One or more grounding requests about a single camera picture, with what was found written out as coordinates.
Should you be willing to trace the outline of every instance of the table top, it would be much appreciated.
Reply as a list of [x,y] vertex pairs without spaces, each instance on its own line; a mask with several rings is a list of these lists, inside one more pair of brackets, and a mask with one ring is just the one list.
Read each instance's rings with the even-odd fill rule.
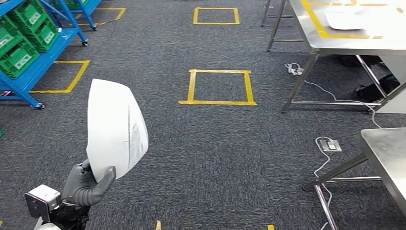
[[406,216],[406,128],[361,130],[361,147]]
[[[288,0],[310,53],[406,55],[404,0]],[[351,12],[364,29],[336,30],[325,12]]]

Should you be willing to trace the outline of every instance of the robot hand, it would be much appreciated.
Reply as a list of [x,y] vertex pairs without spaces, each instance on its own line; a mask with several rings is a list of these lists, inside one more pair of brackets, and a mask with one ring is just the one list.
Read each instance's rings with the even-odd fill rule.
[[97,183],[91,171],[89,160],[74,165],[62,191],[65,204],[81,207],[92,206],[101,201],[116,178],[114,166],[107,168],[103,179]]

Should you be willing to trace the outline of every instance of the yellow tape square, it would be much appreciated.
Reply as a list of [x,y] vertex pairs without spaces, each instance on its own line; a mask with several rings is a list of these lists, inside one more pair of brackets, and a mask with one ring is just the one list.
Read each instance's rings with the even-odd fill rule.
[[[123,16],[123,14],[124,14],[124,12],[125,12],[126,9],[127,9],[127,8],[96,8],[95,10],[100,10],[100,11],[119,11],[119,12],[118,12],[118,15],[116,16],[116,18],[113,19],[113,20],[110,20],[110,21],[117,21],[117,20],[121,19],[121,17]],[[78,19],[78,18],[80,18],[81,16],[82,16],[82,14],[81,14],[81,13],[78,13],[78,14],[76,14],[75,18]],[[94,24],[95,24],[95,25],[103,25],[103,24],[106,24],[106,23],[108,23],[108,22],[110,22],[110,21],[106,21],[106,22],[103,22],[103,23],[94,23]],[[78,25],[89,25],[89,24],[88,24],[88,23],[78,23]]]
[[75,85],[78,83],[86,68],[88,67],[90,60],[79,60],[79,61],[54,61],[54,64],[82,64],[79,71],[77,72],[75,78],[69,84],[69,86],[64,90],[32,90],[30,93],[70,93]]
[[[234,13],[234,22],[232,23],[200,23],[199,10],[232,10]],[[236,7],[196,7],[193,13],[193,24],[197,25],[238,25],[240,24],[240,17]]]
[[[178,101],[179,104],[223,104],[223,105],[257,105],[252,96],[251,81],[249,79],[249,70],[216,70],[216,69],[190,69],[190,81],[188,90],[188,99],[186,101]],[[197,73],[242,73],[244,74],[245,91],[247,101],[198,101],[194,100],[194,88],[196,85]]]

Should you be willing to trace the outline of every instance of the white paper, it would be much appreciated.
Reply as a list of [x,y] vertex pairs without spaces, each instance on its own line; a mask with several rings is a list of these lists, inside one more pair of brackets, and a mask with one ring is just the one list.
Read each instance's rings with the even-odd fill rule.
[[116,167],[116,179],[124,176],[147,150],[147,127],[131,90],[116,82],[93,79],[86,151],[96,181],[110,166]]

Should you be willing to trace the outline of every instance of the white power cable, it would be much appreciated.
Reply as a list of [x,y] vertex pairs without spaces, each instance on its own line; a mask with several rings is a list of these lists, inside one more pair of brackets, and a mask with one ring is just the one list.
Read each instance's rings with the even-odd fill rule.
[[[304,71],[302,68],[300,68],[300,65],[297,64],[297,63],[285,64],[285,67],[288,68],[288,72],[291,73],[291,74],[293,74],[293,75],[301,75],[301,74],[303,73],[303,71]],[[364,106],[367,106],[368,109],[370,109],[370,110],[372,111],[372,122],[373,122],[378,128],[382,128],[378,123],[375,122],[375,114],[376,114],[375,110],[372,109],[369,105],[365,104],[364,102],[353,101],[353,100],[337,100],[336,96],[335,96],[332,92],[323,89],[321,86],[319,86],[319,85],[317,85],[317,84],[315,84],[315,83],[308,82],[308,81],[306,81],[306,80],[305,80],[305,82],[306,82],[307,84],[314,85],[314,86],[318,87],[319,89],[321,89],[322,91],[324,91],[324,92],[330,94],[330,95],[333,97],[334,101],[336,101],[336,102],[357,102],[357,103],[363,104]]]
[[[303,71],[304,71],[304,69],[302,69],[302,68],[300,67],[300,65],[297,64],[297,63],[285,64],[285,67],[288,68],[288,72],[291,73],[291,74],[293,74],[293,75],[301,75],[301,74],[303,73]],[[377,124],[377,123],[375,122],[375,114],[376,114],[375,110],[373,110],[369,105],[365,104],[364,102],[353,101],[353,100],[337,100],[336,96],[335,96],[332,92],[329,92],[329,91],[323,89],[321,86],[319,86],[319,85],[317,85],[317,84],[315,84],[315,83],[308,82],[308,81],[306,81],[306,80],[305,80],[305,82],[306,82],[307,84],[311,84],[311,85],[317,86],[317,87],[318,87],[319,89],[321,89],[322,91],[324,91],[324,92],[330,94],[331,96],[333,96],[333,99],[334,99],[334,101],[336,101],[336,102],[357,102],[357,103],[363,104],[364,106],[367,106],[368,109],[370,109],[370,110],[372,111],[372,122],[373,122],[378,128],[382,128],[379,124]],[[320,144],[318,143],[318,140],[319,140],[319,139],[322,139],[322,138],[326,138],[326,139],[328,139],[329,141],[333,142],[333,140],[332,140],[331,138],[328,138],[328,137],[317,137],[317,138],[315,139],[315,142],[316,142],[316,145],[317,145],[318,149],[320,150],[321,153],[323,153],[323,155],[325,155],[325,156],[327,157],[327,160],[326,160],[318,169],[316,169],[316,170],[313,172],[313,174],[314,174],[317,178],[319,178],[319,176],[317,175],[317,172],[320,171],[322,168],[324,168],[324,166],[327,165],[327,164],[330,162],[330,157],[323,151],[323,149],[321,148]],[[324,183],[322,183],[321,185],[323,186],[323,188],[324,188],[324,189],[328,192],[328,194],[329,194],[328,201],[327,201],[327,207],[330,207],[330,203],[331,203],[331,200],[332,200],[332,198],[333,198],[333,194],[330,192],[330,190],[328,190],[328,189],[326,188],[326,186],[324,185]],[[327,225],[328,225],[328,222],[324,223],[324,225],[321,227],[320,230],[323,230]]]

